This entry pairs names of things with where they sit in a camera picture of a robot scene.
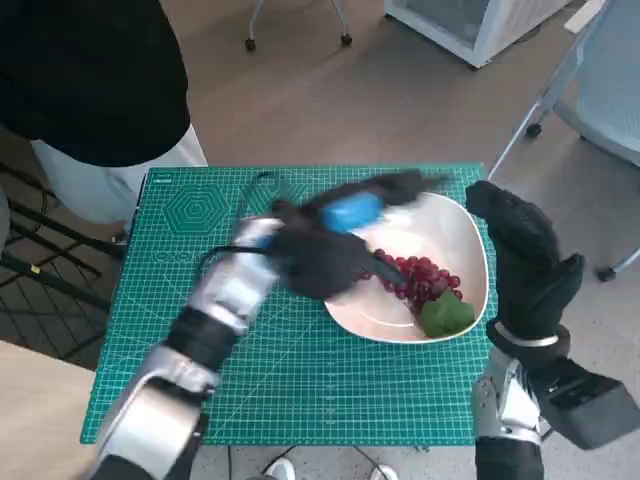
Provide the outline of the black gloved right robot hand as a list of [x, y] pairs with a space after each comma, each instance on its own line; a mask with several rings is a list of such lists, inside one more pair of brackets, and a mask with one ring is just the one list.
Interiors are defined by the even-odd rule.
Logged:
[[521, 340], [555, 335], [581, 287], [584, 256], [562, 258], [547, 215], [493, 183], [469, 186], [466, 208], [486, 222], [496, 252], [497, 321]]

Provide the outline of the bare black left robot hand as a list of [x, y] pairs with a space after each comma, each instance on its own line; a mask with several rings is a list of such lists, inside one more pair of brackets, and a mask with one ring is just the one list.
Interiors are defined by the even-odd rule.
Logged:
[[449, 179], [446, 174], [427, 176], [417, 169], [385, 173], [334, 187], [301, 205], [277, 199], [271, 211], [287, 225], [347, 233], [376, 222], [386, 208], [411, 203]]

